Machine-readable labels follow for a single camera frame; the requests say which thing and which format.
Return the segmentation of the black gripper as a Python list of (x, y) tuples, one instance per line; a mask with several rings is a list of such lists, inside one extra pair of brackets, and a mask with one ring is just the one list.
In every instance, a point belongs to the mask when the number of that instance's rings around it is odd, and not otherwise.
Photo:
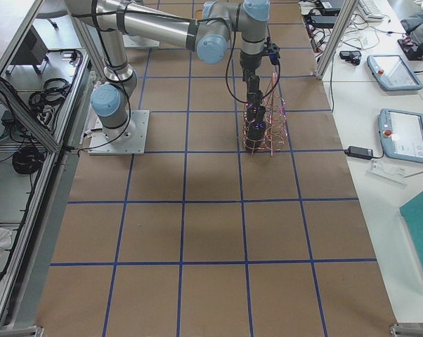
[(261, 53), (248, 54), (240, 53), (240, 66), (242, 68), (242, 80), (246, 83), (248, 92), (257, 92), (259, 90), (259, 77), (256, 70), (261, 64)]

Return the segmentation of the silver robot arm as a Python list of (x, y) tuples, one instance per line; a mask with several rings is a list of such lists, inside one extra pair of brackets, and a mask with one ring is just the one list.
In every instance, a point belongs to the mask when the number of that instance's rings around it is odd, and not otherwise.
[(266, 131), (263, 93), (256, 70), (272, 51), (267, 37), (269, 1), (204, 3), (201, 19), (156, 11), (137, 1), (66, 1), (69, 14), (96, 29), (105, 54), (106, 78), (124, 83), (132, 77), (122, 37), (137, 35), (195, 52), (207, 64), (221, 62), (230, 41), (242, 38), (240, 66), (246, 83), (246, 146), (259, 146)]

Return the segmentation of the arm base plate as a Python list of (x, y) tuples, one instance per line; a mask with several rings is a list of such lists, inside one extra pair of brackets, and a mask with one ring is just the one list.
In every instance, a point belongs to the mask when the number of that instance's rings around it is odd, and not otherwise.
[(112, 130), (103, 128), (96, 118), (95, 127), (100, 131), (93, 133), (88, 153), (93, 155), (144, 154), (150, 118), (149, 110), (132, 110), (131, 121), (126, 130), (122, 127)]

